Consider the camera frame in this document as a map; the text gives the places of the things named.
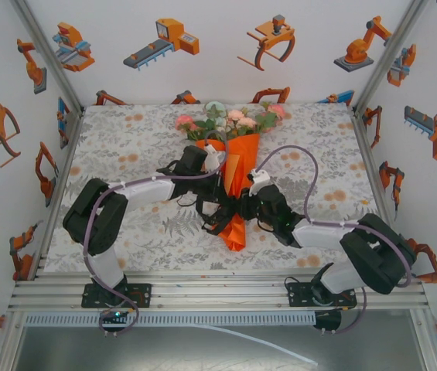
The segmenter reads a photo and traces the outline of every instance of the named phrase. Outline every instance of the white wall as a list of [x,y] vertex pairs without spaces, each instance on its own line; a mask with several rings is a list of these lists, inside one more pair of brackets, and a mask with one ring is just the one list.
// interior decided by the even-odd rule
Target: white wall
[[[318,101],[350,89],[358,94],[376,63],[348,73],[333,60],[345,55],[349,43],[364,36],[366,22],[376,15],[393,32],[408,3],[284,0],[273,5],[266,0],[57,0],[52,5],[48,0],[35,0],[30,6],[48,37],[56,34],[59,22],[66,22],[91,44],[96,62],[80,72],[66,71],[81,103],[91,105],[96,92],[102,89],[135,104],[170,103],[184,90],[190,90],[202,101],[235,103],[248,102],[267,87],[290,86],[291,102]],[[277,14],[282,14],[295,29],[295,48],[284,63],[263,56],[265,71],[261,72],[237,56],[254,59],[258,42],[246,32],[253,32]],[[140,71],[125,66],[125,58],[157,39],[155,21],[160,18],[182,22],[188,33],[199,38],[200,53],[192,56],[180,50],[160,57]],[[55,42],[50,42],[57,49]],[[377,61],[383,50],[383,40],[377,37],[369,55]]]
[[[28,246],[28,252],[32,253],[41,244],[50,212],[45,207],[34,172],[39,141],[51,151],[60,171],[67,153],[67,148],[60,150],[57,131],[56,107],[60,89],[49,73],[46,91],[38,95],[33,93],[32,81],[26,73],[26,59],[17,50],[18,38],[23,42],[31,41],[10,2],[0,0],[0,103],[14,114],[21,130],[9,142],[12,149],[21,151],[21,155],[0,168],[0,314],[7,308],[14,286],[9,238],[19,236],[38,220],[45,220]],[[31,54],[38,66],[45,66],[36,51]],[[5,129],[8,134],[13,132],[9,120],[5,120]],[[0,164],[8,157],[0,145]],[[53,177],[53,170],[46,161],[42,169],[44,175]]]
[[[404,124],[404,107],[409,105],[433,117],[437,113],[437,3],[430,2],[405,46],[417,46],[410,75],[400,87],[381,83],[370,107],[383,107],[381,141],[373,154],[379,165],[388,160],[405,172],[402,183],[398,228],[405,237],[427,243],[437,255],[437,161],[432,158],[432,142]],[[372,140],[374,128],[368,129]],[[387,200],[393,209],[388,190]],[[419,258],[415,271],[426,273],[430,266]],[[437,284],[426,284],[426,294],[437,318]]]

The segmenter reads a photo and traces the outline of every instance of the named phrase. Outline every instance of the conveyor illustration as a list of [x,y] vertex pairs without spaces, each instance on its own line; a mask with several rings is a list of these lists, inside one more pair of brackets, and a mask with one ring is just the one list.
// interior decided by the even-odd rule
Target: conveyor illustration
[[416,126],[416,130],[421,129],[422,133],[428,134],[428,139],[433,142],[433,158],[437,160],[437,114],[432,118],[413,107],[405,106],[404,118]]
[[156,21],[156,31],[159,38],[125,58],[124,65],[140,70],[141,66],[148,66],[149,62],[165,56],[168,51],[182,49],[193,55],[200,52],[198,38],[184,32],[184,25],[175,19],[159,19]]

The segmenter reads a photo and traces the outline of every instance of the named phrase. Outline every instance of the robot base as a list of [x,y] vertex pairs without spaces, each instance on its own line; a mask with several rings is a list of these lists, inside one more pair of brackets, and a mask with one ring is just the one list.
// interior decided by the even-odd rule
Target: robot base
[[357,305],[354,290],[342,291],[332,294],[329,303],[320,303],[312,295],[311,282],[290,282],[286,284],[288,303],[291,307],[344,307],[352,309]]
[[[127,284],[125,296],[134,301],[138,308],[149,308],[151,300],[150,284]],[[103,301],[100,301],[100,291],[96,284],[87,284],[82,294],[82,308],[109,308]],[[120,308],[131,308],[129,303],[124,303]]]
[[43,81],[41,81],[40,85],[34,84],[34,94],[39,94],[46,90],[46,68],[42,68],[41,71],[43,72]]
[[369,66],[370,64],[373,64],[374,61],[370,57],[367,57],[366,60],[364,60],[364,62],[352,64],[352,63],[347,63],[345,61],[345,56],[341,56],[340,58],[337,58],[333,62],[343,70],[347,72],[352,72],[360,68],[363,68],[365,66]]

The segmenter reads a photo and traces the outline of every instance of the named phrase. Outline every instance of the table surface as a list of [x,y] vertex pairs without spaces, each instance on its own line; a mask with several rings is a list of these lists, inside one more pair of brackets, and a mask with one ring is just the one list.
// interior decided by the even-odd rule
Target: table surface
[[[247,107],[253,117],[264,111]],[[282,126],[261,136],[258,163],[281,145],[301,145],[319,163],[319,179],[309,201],[309,215],[318,220],[353,220],[377,212],[363,159],[345,104],[285,104]],[[45,272],[86,271],[81,245],[62,228],[62,219],[86,182],[130,181],[152,175],[157,168],[179,159],[192,144],[174,128],[181,114],[203,119],[203,106],[142,105],[89,107],[77,144],[60,212],[53,232]],[[285,194],[288,204],[302,213],[302,202],[313,177],[307,155],[285,150],[264,167]],[[184,196],[181,204],[191,203]],[[240,252],[229,251],[221,238],[201,230],[202,220],[193,207],[176,201],[144,206],[125,216],[114,245],[119,263],[127,271],[250,270],[320,267],[344,260],[343,253],[281,245],[247,223],[247,243]]]

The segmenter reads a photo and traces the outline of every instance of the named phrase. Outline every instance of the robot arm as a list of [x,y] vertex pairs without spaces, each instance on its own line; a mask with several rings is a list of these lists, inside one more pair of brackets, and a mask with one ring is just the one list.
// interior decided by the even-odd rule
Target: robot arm
[[389,294],[405,274],[403,264],[389,245],[381,238],[350,225],[369,227],[387,237],[410,266],[416,260],[408,242],[374,214],[368,213],[356,222],[346,221],[339,226],[313,225],[287,205],[278,187],[269,184],[266,172],[253,171],[252,181],[251,189],[245,189],[241,197],[241,200],[247,200],[245,207],[241,208],[243,219],[258,218],[267,223],[284,245],[341,250],[347,254],[348,260],[328,264],[313,279],[312,291],[319,301],[330,302],[331,294],[364,286]]
[[[214,166],[219,164],[217,161],[219,154],[210,148],[211,146],[207,150],[212,153],[208,155],[208,152],[196,146],[188,146],[184,149],[179,161],[173,161],[166,168],[158,169],[157,172],[160,175],[203,175],[204,172],[201,169],[205,163],[206,168],[213,171],[217,168]],[[83,243],[94,204],[109,187],[110,185],[101,179],[91,179],[65,215],[63,227],[74,241]],[[108,287],[125,294],[127,278],[118,265],[113,244],[117,239],[126,212],[149,203],[175,199],[188,192],[218,203],[223,202],[226,196],[224,185],[218,174],[200,180],[170,180],[155,177],[154,180],[122,187],[110,193],[100,204],[90,233],[87,259],[96,276]],[[114,306],[121,303],[118,296],[106,292],[95,280],[93,281],[100,291],[105,291],[101,295],[105,304]]]
[[[201,168],[205,163],[208,169],[211,166],[213,170],[217,164],[217,153],[189,146],[185,148],[179,161],[172,162],[158,172],[164,175],[200,175],[203,174]],[[244,220],[257,218],[268,224],[275,237],[284,245],[341,250],[349,257],[349,260],[341,263],[327,264],[313,278],[312,293],[318,302],[330,303],[333,294],[364,286],[388,294],[403,277],[403,265],[384,241],[350,227],[312,225],[303,215],[294,212],[287,205],[278,187],[269,182],[266,172],[252,172],[251,180],[251,188],[243,189],[240,198],[234,199],[236,206],[233,213],[239,213]],[[91,179],[66,214],[63,227],[74,241],[84,241],[87,221],[94,203],[108,187],[100,179]],[[175,199],[188,192],[195,193],[198,199],[220,205],[230,204],[218,174],[195,181],[155,178],[121,188],[108,195],[97,212],[89,239],[88,259],[96,275],[110,288],[124,294],[127,279],[118,266],[113,244],[125,213],[149,203]],[[415,262],[415,255],[406,241],[378,216],[367,214],[356,223],[384,234],[398,246],[409,265]],[[121,302],[120,298],[110,294],[106,294],[104,300],[110,306]]]

